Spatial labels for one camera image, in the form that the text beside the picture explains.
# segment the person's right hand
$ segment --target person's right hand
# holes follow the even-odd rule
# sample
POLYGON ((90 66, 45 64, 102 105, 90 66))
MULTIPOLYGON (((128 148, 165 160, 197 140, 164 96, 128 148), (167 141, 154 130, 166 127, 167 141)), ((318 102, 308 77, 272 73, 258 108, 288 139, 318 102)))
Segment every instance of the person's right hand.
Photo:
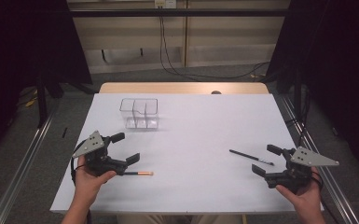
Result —
MULTIPOLYGON (((318 173, 316 168, 312 167, 311 169, 318 173)), ((320 180, 318 175, 312 174, 312 176, 320 180)), ((314 180, 310 181, 308 186, 299 189, 297 194, 282 185, 277 185, 276 189, 295 207, 302 223, 325 223, 321 212, 321 192, 319 185, 314 180)))

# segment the black horizontal bar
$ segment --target black horizontal bar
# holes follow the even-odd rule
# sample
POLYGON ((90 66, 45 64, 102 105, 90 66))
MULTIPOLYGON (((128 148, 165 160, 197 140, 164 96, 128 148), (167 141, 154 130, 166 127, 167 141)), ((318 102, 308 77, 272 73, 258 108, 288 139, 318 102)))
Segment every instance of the black horizontal bar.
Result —
POLYGON ((285 17, 288 9, 72 9, 73 17, 285 17))

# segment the white tabletop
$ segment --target white tabletop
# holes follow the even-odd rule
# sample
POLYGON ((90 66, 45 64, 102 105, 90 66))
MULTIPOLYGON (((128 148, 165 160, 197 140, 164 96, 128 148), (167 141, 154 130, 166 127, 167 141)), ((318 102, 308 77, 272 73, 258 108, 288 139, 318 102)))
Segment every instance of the white tabletop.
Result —
MULTIPOLYGON (((115 176, 104 184, 91 207, 101 213, 252 214, 294 211, 276 189, 254 174, 252 164, 268 173, 285 169, 283 157, 267 144, 294 147, 270 94, 107 94, 94 96, 78 143, 98 130, 102 136, 124 132, 109 146, 112 159, 140 152, 127 171, 153 176, 115 176), (119 113, 123 98, 156 98, 159 128, 128 130, 119 113), (228 152, 234 149, 267 161, 270 166, 228 152)), ((65 213, 74 194, 70 167, 50 210, 65 213)))

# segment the pen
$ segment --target pen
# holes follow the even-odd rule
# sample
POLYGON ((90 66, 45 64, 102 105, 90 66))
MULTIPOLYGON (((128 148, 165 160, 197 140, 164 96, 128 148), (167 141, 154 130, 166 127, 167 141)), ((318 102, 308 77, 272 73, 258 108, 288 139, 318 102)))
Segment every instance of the pen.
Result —
POLYGON ((259 159, 259 158, 257 158, 257 157, 249 156, 249 155, 246 155, 246 154, 241 153, 241 152, 239 152, 239 151, 235 151, 235 150, 232 150, 232 149, 230 149, 229 151, 232 152, 232 153, 238 154, 238 155, 240 155, 240 156, 244 156, 244 157, 246 157, 246 158, 255 160, 255 161, 261 161, 261 162, 264 162, 264 163, 266 163, 266 164, 268 164, 268 165, 274 165, 273 162, 265 161, 265 160, 259 159))
POLYGON ((153 172, 124 172, 124 175, 153 175, 153 172))

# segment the wall socket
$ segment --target wall socket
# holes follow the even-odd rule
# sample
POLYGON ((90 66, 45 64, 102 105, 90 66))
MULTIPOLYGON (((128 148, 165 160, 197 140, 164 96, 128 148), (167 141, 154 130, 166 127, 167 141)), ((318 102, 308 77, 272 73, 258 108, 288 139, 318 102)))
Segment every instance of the wall socket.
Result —
POLYGON ((155 0, 155 8, 176 8, 176 0, 155 0))

